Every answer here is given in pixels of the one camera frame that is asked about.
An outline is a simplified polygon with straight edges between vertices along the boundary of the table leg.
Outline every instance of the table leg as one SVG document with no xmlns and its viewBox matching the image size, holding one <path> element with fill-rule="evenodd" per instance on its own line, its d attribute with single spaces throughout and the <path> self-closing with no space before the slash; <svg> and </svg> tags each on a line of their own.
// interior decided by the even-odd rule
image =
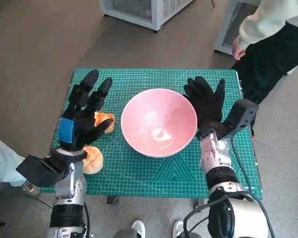
<svg viewBox="0 0 298 238">
<path fill-rule="evenodd" d="M 106 204 L 116 205 L 119 201 L 118 196 L 107 196 Z"/>
</svg>

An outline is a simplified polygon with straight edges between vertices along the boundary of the vent grille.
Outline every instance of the vent grille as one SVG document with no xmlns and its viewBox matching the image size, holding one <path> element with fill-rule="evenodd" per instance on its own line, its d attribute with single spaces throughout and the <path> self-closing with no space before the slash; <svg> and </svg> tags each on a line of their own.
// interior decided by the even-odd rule
<svg viewBox="0 0 298 238">
<path fill-rule="evenodd" d="M 253 6 L 244 2 L 238 2 L 235 6 L 232 18 L 230 19 L 224 41 L 225 47 L 231 47 L 233 40 L 238 36 L 238 29 L 245 17 L 253 15 L 257 6 Z"/>
<path fill-rule="evenodd" d="M 163 19 L 173 16 L 191 1 L 192 0 L 163 0 Z"/>
<path fill-rule="evenodd" d="M 151 0 L 112 0 L 117 11 L 152 21 Z"/>
</svg>

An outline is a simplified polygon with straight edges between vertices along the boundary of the bread roll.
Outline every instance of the bread roll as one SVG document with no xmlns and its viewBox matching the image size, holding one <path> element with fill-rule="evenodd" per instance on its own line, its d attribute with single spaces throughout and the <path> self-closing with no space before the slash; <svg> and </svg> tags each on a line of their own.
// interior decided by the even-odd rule
<svg viewBox="0 0 298 238">
<path fill-rule="evenodd" d="M 103 121 L 107 119 L 113 119 L 114 121 L 111 123 L 111 125 L 105 130 L 105 134 L 112 133 L 115 129 L 115 116 L 111 113 L 95 113 L 94 115 L 95 118 L 95 124 L 94 126 L 98 126 L 101 124 Z"/>
<path fill-rule="evenodd" d="M 93 146 L 85 146 L 83 148 L 87 152 L 87 157 L 83 159 L 84 174 L 96 174 L 104 166 L 104 158 L 100 150 Z"/>
</svg>

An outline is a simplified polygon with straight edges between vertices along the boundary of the blue patch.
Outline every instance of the blue patch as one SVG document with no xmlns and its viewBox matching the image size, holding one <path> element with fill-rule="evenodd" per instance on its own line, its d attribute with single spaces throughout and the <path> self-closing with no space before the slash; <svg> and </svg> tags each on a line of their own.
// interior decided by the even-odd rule
<svg viewBox="0 0 298 238">
<path fill-rule="evenodd" d="M 62 142 L 71 144 L 73 142 L 73 127 L 74 121 L 61 118 L 59 126 L 59 139 Z"/>
</svg>

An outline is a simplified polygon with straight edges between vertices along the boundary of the black pants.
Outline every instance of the black pants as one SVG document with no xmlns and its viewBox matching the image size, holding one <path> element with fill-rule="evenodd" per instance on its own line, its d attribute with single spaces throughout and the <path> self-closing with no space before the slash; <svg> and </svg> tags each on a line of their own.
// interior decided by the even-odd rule
<svg viewBox="0 0 298 238">
<path fill-rule="evenodd" d="M 275 35 L 250 45 L 232 69 L 238 73 L 244 98 L 260 104 L 297 65 L 298 27 L 286 23 Z"/>
</svg>

